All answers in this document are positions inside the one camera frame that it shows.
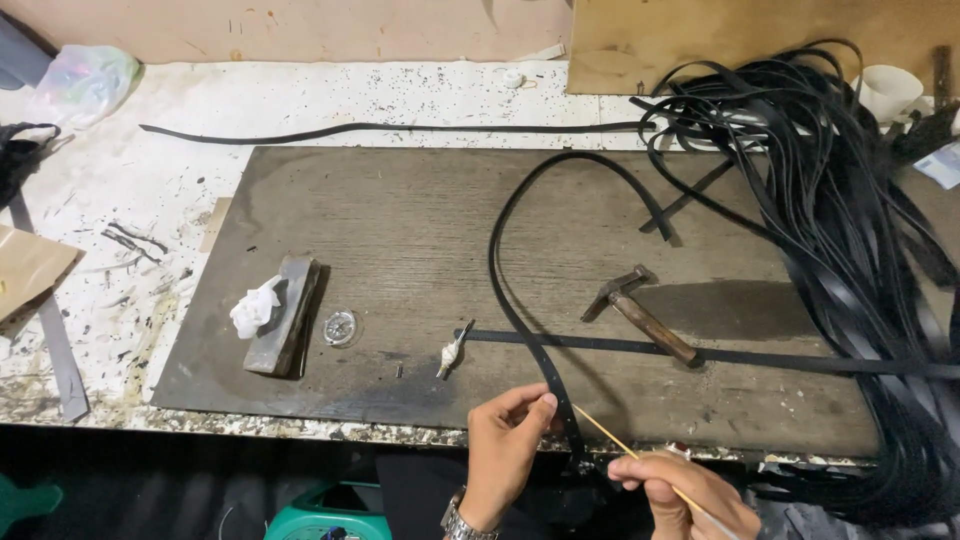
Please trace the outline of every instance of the metal watch band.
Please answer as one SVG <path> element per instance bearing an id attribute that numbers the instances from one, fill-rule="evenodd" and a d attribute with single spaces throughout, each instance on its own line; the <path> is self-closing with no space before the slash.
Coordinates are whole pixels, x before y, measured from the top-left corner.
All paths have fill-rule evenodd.
<path id="1" fill-rule="evenodd" d="M 444 528 L 447 539 L 496 540 L 496 538 L 500 535 L 499 532 L 495 530 L 490 532 L 480 532 L 479 530 L 467 525 L 467 522 L 460 517 L 460 512 L 457 510 L 457 508 L 460 506 L 460 501 L 464 499 L 464 492 L 466 490 L 466 487 L 462 487 L 453 495 L 453 498 L 450 499 L 450 504 L 446 507 L 444 518 L 440 521 L 440 526 Z"/>

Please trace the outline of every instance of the wooden board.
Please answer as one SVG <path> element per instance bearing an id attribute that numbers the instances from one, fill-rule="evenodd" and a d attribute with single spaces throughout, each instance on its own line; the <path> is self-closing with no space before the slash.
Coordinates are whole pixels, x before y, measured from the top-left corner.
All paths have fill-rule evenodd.
<path id="1" fill-rule="evenodd" d="M 510 193 L 550 150 L 257 148 L 204 269 L 152 405 L 463 428 L 468 411 L 541 379 L 518 345 L 468 342 L 448 380 L 440 350 L 469 317 L 509 330 L 486 270 L 490 228 Z M 677 191 L 639 152 L 606 156 L 666 204 Z M 711 154 L 671 154 L 693 181 Z M 757 218 L 735 174 L 709 189 Z M 675 241 L 637 227 L 636 194 L 586 161 L 547 171 L 514 211 L 500 249 L 504 283 L 540 331 L 646 339 L 608 309 L 579 316 L 600 284 L 644 263 L 656 275 L 634 296 L 695 346 L 826 354 L 772 245 L 699 205 L 672 219 Z M 249 341 L 228 312 L 288 254 L 329 266 L 321 311 L 353 309 L 359 342 L 326 347 L 315 327 L 301 380 L 242 369 Z M 551 349 L 574 403 L 617 435 L 736 449 L 870 455 L 873 424 L 851 380 L 671 358 Z M 403 377 L 395 377 L 403 365 Z M 600 437 L 589 426 L 588 435 Z"/>
<path id="2" fill-rule="evenodd" d="M 960 87 L 960 2 L 954 0 L 581 0 L 574 6 L 571 94 L 637 94 L 674 67 L 696 60 L 727 66 L 770 56 L 823 37 L 843 37 L 866 65 L 912 72 L 933 92 L 932 50 L 952 45 L 953 87 Z M 847 80 L 856 57 L 842 47 Z M 688 75 L 708 73 L 697 68 Z"/>

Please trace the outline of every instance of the white tissue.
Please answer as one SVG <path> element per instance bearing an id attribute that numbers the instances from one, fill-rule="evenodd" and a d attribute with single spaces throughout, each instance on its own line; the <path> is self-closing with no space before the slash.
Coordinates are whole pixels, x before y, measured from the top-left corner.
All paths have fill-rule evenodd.
<path id="1" fill-rule="evenodd" d="M 233 326 L 237 328 L 240 339 L 250 339 L 256 335 L 256 329 L 270 321 L 270 314 L 274 307 L 280 306 L 274 286 L 280 282 L 280 276 L 273 276 L 258 289 L 247 291 L 247 296 L 230 310 Z"/>

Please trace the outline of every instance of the wooden skewer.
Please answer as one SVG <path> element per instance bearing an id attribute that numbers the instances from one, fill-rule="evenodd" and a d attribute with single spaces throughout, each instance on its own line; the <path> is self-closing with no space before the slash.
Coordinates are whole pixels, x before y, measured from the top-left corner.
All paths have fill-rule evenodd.
<path id="1" fill-rule="evenodd" d="M 593 420 L 593 417 L 591 417 L 589 414 L 587 414 L 583 409 L 581 409 L 580 407 L 576 406 L 575 404 L 571 404 L 571 405 L 573 406 L 573 408 L 575 408 L 575 409 L 577 410 L 577 412 L 579 412 L 580 414 L 583 414 L 583 415 L 584 415 L 584 418 L 590 420 L 590 422 L 591 422 L 594 426 L 596 426 L 598 430 L 603 431 L 603 434 L 607 435 L 607 436 L 610 438 L 611 441 L 613 441 L 614 443 L 616 443 L 617 446 L 619 446 L 620 448 L 622 448 L 623 451 L 627 453 L 627 455 L 629 455 L 629 456 L 632 457 L 633 459 L 640 459 L 640 457 L 639 457 L 638 455 L 636 455 L 636 453 L 635 453 L 633 450 L 630 450 L 630 447 L 628 447 L 627 445 L 625 445 L 625 444 L 623 444 L 622 442 L 620 442 L 620 439 L 614 437 L 614 436 L 613 436 L 613 433 L 610 433 L 609 431 L 607 431 L 606 428 L 604 428 L 603 426 L 601 426 L 599 422 L 597 422 L 596 420 Z M 671 485 L 670 487 L 673 488 L 673 492 L 676 493 L 681 499 L 683 499 L 684 502 L 685 502 L 688 506 L 690 506 L 690 507 L 693 508 L 694 510 L 700 512 L 701 514 L 707 516 L 707 519 L 709 519 L 711 523 L 713 523 L 714 525 L 716 525 L 717 528 L 719 528 L 719 529 L 720 529 L 721 531 L 723 531 L 727 536 L 729 536 L 729 537 L 731 538 L 731 540 L 740 540 L 739 537 L 737 537 L 736 534 L 733 534 L 733 532 L 732 532 L 730 529 L 728 529 L 726 526 L 724 526 L 722 523 L 720 523 L 720 520 L 718 520 L 718 519 L 716 519 L 715 517 L 713 517 L 712 515 L 710 515 L 710 513 L 707 512 L 706 510 L 704 510 L 704 508 L 703 508 L 702 506 L 700 506 L 699 504 L 696 504 L 692 499 L 690 499 L 690 498 L 686 495 L 686 493 L 684 493 L 683 491 L 677 489 L 676 486 Z"/>

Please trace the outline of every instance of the hammer head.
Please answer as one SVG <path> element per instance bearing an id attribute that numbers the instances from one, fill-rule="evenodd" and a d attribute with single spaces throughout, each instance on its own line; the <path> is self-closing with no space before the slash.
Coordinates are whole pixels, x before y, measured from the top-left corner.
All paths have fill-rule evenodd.
<path id="1" fill-rule="evenodd" d="M 603 311 L 603 308 L 610 303 L 608 298 L 612 292 L 621 292 L 626 294 L 631 289 L 649 279 L 650 271 L 647 270 L 646 266 L 638 264 L 637 266 L 634 266 L 634 271 L 630 274 L 620 276 L 619 278 L 604 283 L 603 286 L 600 287 L 600 291 L 597 292 L 597 297 L 593 299 L 593 303 L 590 304 L 590 307 L 587 308 L 587 311 L 584 311 L 584 314 L 580 317 L 580 321 L 588 323 L 597 318 L 597 315 L 600 314 L 600 311 Z"/>

